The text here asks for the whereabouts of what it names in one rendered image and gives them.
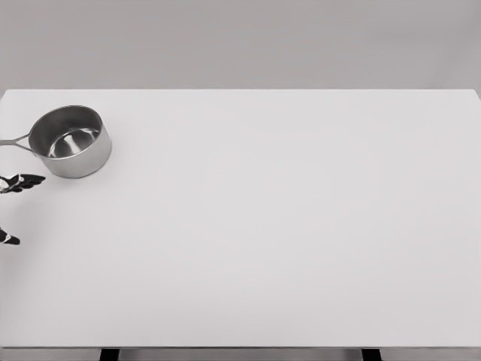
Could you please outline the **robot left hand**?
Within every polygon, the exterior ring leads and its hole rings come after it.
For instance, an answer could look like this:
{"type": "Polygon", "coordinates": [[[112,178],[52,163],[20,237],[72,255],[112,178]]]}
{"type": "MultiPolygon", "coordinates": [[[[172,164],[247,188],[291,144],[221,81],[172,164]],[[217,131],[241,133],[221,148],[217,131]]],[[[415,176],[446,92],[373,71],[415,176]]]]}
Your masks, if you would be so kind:
{"type": "MultiPolygon", "coordinates": [[[[37,174],[15,174],[11,177],[0,175],[0,196],[21,193],[42,184],[45,180],[45,176],[37,174]]],[[[18,246],[21,244],[21,240],[0,226],[0,244],[18,246]]]]}

